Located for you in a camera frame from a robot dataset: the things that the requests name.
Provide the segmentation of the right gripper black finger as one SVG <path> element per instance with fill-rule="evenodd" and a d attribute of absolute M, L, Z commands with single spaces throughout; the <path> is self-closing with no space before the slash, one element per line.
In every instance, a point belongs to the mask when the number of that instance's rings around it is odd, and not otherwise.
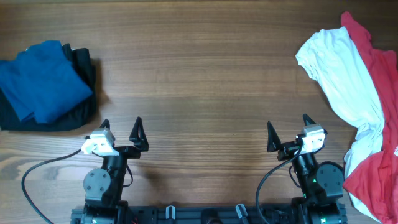
<path fill-rule="evenodd" d="M 270 121 L 267 122 L 268 140 L 267 140 L 267 152 L 276 152 L 279 150 L 281 141 Z"/>
<path fill-rule="evenodd" d="M 303 121 L 306 126 L 315 124 L 314 120 L 308 114 L 303 114 Z"/>

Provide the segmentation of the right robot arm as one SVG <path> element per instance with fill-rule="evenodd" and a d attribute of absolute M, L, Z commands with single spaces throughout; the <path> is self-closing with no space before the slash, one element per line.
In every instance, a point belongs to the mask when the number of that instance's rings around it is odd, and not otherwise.
<path fill-rule="evenodd" d="M 280 216 L 279 223 L 346 223 L 346 210 L 338 200 L 343 196 L 343 168 L 331 161 L 318 163 L 315 154 L 325 147 L 327 131 L 303 115 L 304 127 L 294 141 L 283 143 L 268 122 L 267 151 L 276 152 L 283 165 L 290 163 L 294 184 L 302 196 L 284 208 L 269 209 L 269 216 Z"/>

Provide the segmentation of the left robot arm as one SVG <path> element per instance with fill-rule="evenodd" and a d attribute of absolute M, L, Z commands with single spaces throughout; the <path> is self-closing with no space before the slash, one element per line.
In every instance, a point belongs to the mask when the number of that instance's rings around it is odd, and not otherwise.
<path fill-rule="evenodd" d="M 103 159 L 102 166 L 93 169 L 84 178 L 85 205 L 80 223 L 137 223 L 133 211 L 121 200 L 125 175 L 131 173 L 127 161 L 138 159 L 149 150 L 142 119 L 134 123 L 129 140 L 132 146 L 116 146 L 109 120 L 86 137 L 81 150 Z"/>

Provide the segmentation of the white t-shirt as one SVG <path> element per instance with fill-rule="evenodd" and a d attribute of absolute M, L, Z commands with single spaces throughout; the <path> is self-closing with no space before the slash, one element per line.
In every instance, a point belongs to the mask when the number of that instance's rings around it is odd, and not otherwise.
<path fill-rule="evenodd" d="M 389 114 L 361 55 L 347 28 L 340 27 L 313 34 L 296 59 L 333 111 L 357 129 L 344 157 L 344 188 L 353 206 L 380 223 L 397 223 L 397 156 L 384 132 Z"/>

